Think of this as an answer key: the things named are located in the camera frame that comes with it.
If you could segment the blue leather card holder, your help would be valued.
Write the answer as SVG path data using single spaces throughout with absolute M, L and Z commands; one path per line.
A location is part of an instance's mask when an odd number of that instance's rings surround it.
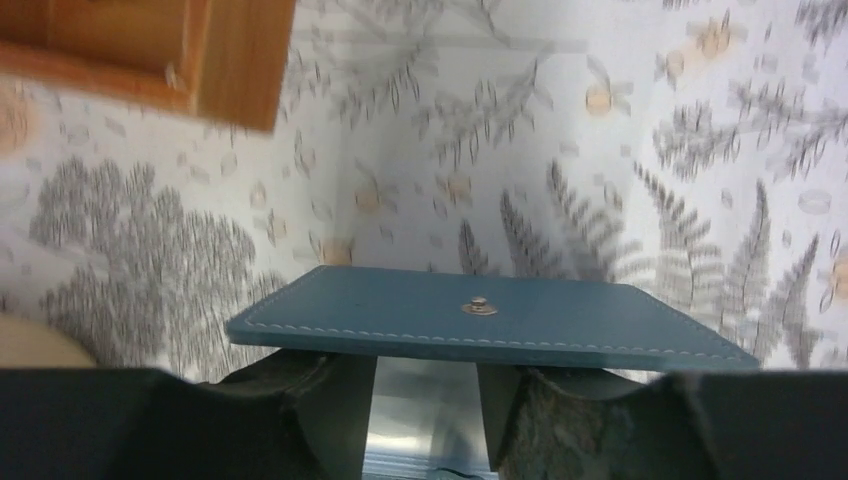
M 226 326 L 313 352 L 637 371 L 754 370 L 715 331 L 625 284 L 322 265 Z

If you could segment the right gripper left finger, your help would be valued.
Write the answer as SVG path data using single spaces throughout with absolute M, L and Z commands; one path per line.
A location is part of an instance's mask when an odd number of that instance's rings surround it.
M 280 350 L 217 383 L 154 368 L 1 373 L 5 479 L 358 479 L 376 361 Z

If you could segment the beige oval tray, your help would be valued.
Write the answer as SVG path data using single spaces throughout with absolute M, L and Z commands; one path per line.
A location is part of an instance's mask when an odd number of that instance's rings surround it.
M 95 368 L 94 357 L 77 341 L 18 316 L 1 314 L 1 368 Z

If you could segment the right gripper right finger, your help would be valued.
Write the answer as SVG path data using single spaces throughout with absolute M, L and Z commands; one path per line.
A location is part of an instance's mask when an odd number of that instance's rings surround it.
M 843 479 L 847 376 L 479 365 L 503 479 Z

